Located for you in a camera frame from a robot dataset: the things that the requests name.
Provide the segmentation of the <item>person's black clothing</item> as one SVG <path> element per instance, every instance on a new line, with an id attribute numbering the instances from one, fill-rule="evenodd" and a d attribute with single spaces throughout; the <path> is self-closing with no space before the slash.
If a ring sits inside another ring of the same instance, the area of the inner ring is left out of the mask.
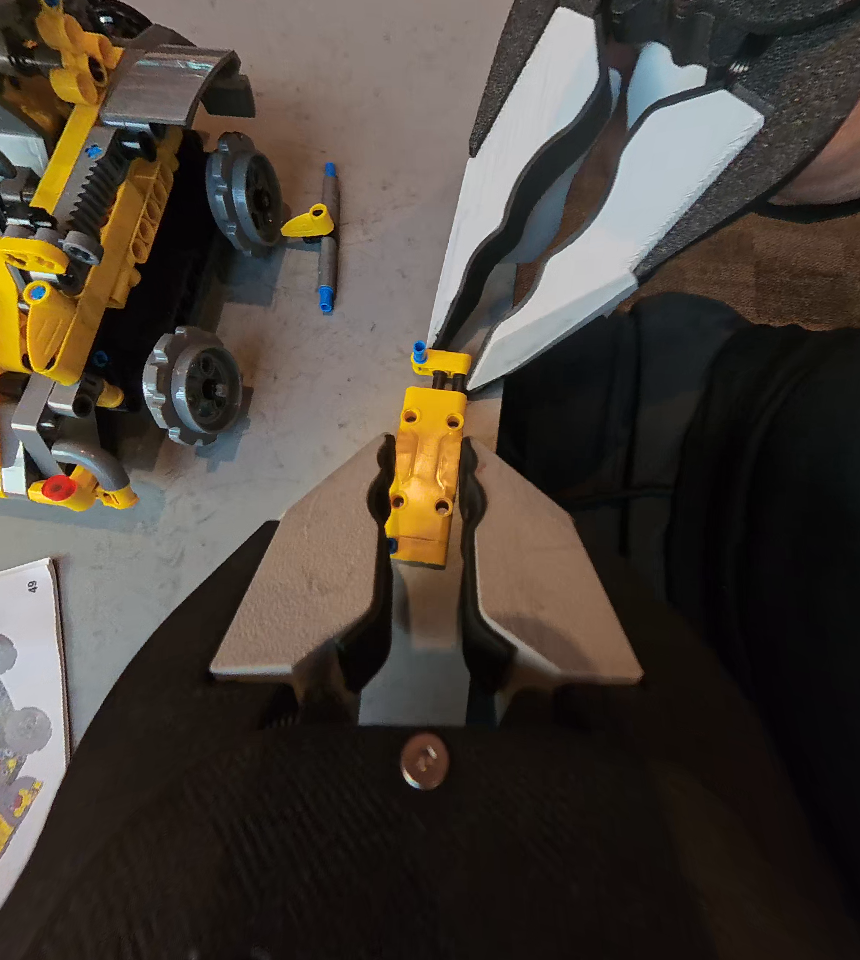
<path id="1" fill-rule="evenodd" d="M 498 453 L 714 649 L 860 919 L 860 327 L 646 297 L 508 378 Z"/>

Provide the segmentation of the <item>yellow rectangular brick block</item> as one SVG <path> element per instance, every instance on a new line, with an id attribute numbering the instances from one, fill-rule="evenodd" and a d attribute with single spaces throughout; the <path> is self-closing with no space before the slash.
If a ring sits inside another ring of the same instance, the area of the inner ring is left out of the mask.
<path id="1" fill-rule="evenodd" d="M 391 558 L 439 570 L 447 564 L 467 405 L 446 382 L 435 373 L 429 387 L 406 390 L 385 526 Z"/>

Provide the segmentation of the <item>yellow grey toy brick vehicle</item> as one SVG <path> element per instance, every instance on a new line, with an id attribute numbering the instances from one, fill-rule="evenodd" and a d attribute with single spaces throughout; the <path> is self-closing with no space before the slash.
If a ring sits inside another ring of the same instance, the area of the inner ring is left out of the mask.
<path id="1" fill-rule="evenodd" d="M 236 51 L 126 2 L 0 2 L 0 499 L 137 504 L 119 416 L 204 449 L 242 416 L 244 378 L 195 321 L 221 254 L 271 252 L 282 196 L 239 131 Z"/>

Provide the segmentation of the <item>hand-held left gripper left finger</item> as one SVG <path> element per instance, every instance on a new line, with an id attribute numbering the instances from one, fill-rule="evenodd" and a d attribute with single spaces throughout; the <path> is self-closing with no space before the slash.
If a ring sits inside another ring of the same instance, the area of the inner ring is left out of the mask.
<path id="1" fill-rule="evenodd" d="M 287 510 L 210 671 L 222 680 L 365 687 L 390 648 L 385 526 L 395 440 L 378 435 Z"/>

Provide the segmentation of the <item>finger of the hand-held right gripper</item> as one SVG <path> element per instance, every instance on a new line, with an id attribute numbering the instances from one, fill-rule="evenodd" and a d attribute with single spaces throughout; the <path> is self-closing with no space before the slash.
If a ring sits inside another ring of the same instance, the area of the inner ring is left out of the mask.
<path id="1" fill-rule="evenodd" d="M 755 108 L 720 86 L 680 86 L 637 116 L 596 214 L 544 263 L 513 311 L 497 321 L 467 379 L 472 392 L 518 371 L 639 286 L 643 260 L 735 160 L 764 124 Z"/>
<path id="2" fill-rule="evenodd" d="M 556 236 L 618 98 L 605 46 L 603 6 L 511 7 L 471 133 L 431 348 L 459 339 L 498 265 L 531 262 Z"/>

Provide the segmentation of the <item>small yellow pin connector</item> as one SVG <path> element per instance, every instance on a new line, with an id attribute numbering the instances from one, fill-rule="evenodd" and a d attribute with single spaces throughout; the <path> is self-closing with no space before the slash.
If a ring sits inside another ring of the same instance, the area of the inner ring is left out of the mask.
<path id="1" fill-rule="evenodd" d="M 472 357 L 466 353 L 457 353 L 428 348 L 426 366 L 413 372 L 423 378 L 431 379 L 431 388 L 434 390 L 451 390 L 457 393 L 466 393 L 467 378 L 472 364 Z"/>

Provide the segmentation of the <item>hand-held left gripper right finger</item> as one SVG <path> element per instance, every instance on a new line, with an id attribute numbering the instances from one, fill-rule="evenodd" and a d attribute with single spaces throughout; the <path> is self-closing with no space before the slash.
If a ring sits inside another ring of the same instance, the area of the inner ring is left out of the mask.
<path id="1" fill-rule="evenodd" d="M 571 517 L 475 438 L 461 445 L 460 633 L 481 690 L 644 676 Z"/>

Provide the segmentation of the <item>grey axle with yellow cam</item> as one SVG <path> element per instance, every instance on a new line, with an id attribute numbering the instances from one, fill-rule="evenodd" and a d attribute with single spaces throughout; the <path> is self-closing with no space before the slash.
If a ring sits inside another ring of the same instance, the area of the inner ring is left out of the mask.
<path id="1" fill-rule="evenodd" d="M 306 212 L 285 222 L 281 235 L 318 247 L 317 300 L 320 311 L 331 315 L 337 299 L 340 270 L 340 183 L 336 165 L 327 162 L 320 200 Z"/>

